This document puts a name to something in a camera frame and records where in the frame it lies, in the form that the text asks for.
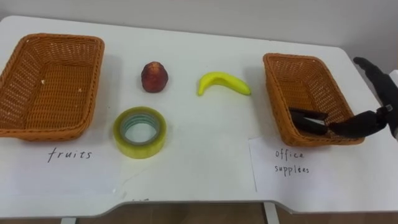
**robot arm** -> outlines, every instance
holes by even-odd
[[[332,123],[329,128],[336,134],[347,138],[361,138],[372,135],[388,124],[391,134],[398,138],[398,87],[391,77],[365,58],[354,58],[354,62],[364,71],[373,84],[381,100],[382,107],[377,112],[366,111],[344,122]]]

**table leg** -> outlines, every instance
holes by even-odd
[[[264,210],[266,211],[268,224],[279,224],[278,213],[275,204],[270,202],[264,203]]]
[[[61,224],[76,224],[76,218],[62,218]]]

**white wall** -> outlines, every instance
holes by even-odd
[[[398,0],[0,0],[10,14],[333,45],[398,67]]]

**basket rim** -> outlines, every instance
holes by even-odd
[[[332,85],[334,86],[334,88],[336,89],[336,92],[338,94],[338,96],[340,97],[342,103],[344,104],[344,110],[346,110],[346,112],[348,112],[348,114],[350,114],[351,116],[354,116],[351,108],[349,107],[346,98],[344,97],[344,95],[342,94],[340,88],[337,85],[336,80],[333,78],[333,76],[331,75],[331,72],[329,70],[329,68],[326,66],[326,64],[318,57],[314,57],[314,56],[309,56],[309,55],[291,55],[291,54],[280,54],[280,53],[268,53],[265,54],[263,56],[263,62],[264,65],[266,67],[267,72],[270,73],[269,77],[271,77],[275,83],[275,87],[277,88],[277,91],[280,94],[280,97],[282,99],[282,104],[284,106],[284,110],[282,112],[282,116],[287,118],[287,120],[289,121],[289,125],[291,128],[288,128],[287,131],[290,132],[291,134],[296,135],[297,137],[299,137],[300,139],[305,139],[311,142],[363,142],[364,138],[356,138],[356,139],[332,139],[332,138],[324,138],[324,137],[319,137],[319,138],[314,138],[314,137],[310,137],[310,136],[304,136],[302,135],[297,128],[294,126],[293,124],[293,120],[292,120],[292,116],[290,114],[290,112],[288,111],[288,106],[287,106],[287,102],[285,100],[285,97],[283,96],[283,91],[280,87],[279,82],[276,80],[276,77],[274,75],[274,71],[271,69],[271,60],[274,57],[279,57],[279,58],[294,58],[294,59],[300,59],[300,60],[311,60],[311,61],[317,61],[318,63],[320,63],[320,65],[326,70],[326,74],[328,75],[329,80],[331,81]]]
[[[83,116],[80,122],[74,126],[65,126],[63,128],[53,128],[53,129],[8,129],[8,128],[0,128],[0,133],[14,133],[14,134],[19,134],[19,133],[54,133],[54,132],[64,132],[64,131],[71,131],[75,129],[79,129],[82,126],[84,126],[87,122],[87,119],[90,117],[90,114],[93,113],[93,107],[95,104],[95,98],[93,98],[93,93],[95,92],[95,83],[99,77],[99,72],[101,70],[101,64],[102,60],[101,58],[103,57],[104,54],[104,48],[105,48],[105,43],[104,41],[99,38],[99,37],[94,37],[90,35],[73,35],[73,34],[48,34],[48,33],[37,33],[37,34],[28,34],[25,35],[20,41],[18,41],[18,44],[16,45],[14,51],[11,54],[10,59],[8,60],[6,66],[4,67],[4,70],[2,71],[0,77],[4,77],[7,73],[11,71],[13,66],[16,63],[16,60],[18,56],[23,53],[23,47],[27,43],[27,40],[30,40],[32,38],[40,38],[40,37],[52,37],[52,38],[61,38],[61,39],[84,39],[84,40],[95,40],[96,41],[96,46],[97,46],[97,51],[95,53],[94,57],[94,67],[95,69],[93,70],[92,76],[91,76],[91,83],[90,83],[90,89],[87,93],[86,97],[86,106],[83,107]],[[0,79],[0,91],[2,89],[3,84],[8,78],[5,79]]]

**paper sheet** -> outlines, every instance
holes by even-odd
[[[7,176],[0,182],[0,192],[6,195],[111,194],[119,177],[121,154],[115,147],[77,146],[32,143],[13,149],[18,153],[9,158],[12,166],[8,167],[9,172],[4,172]]]
[[[265,198],[286,205],[333,198],[338,189],[327,147],[293,148],[278,137],[249,140],[256,190]]]

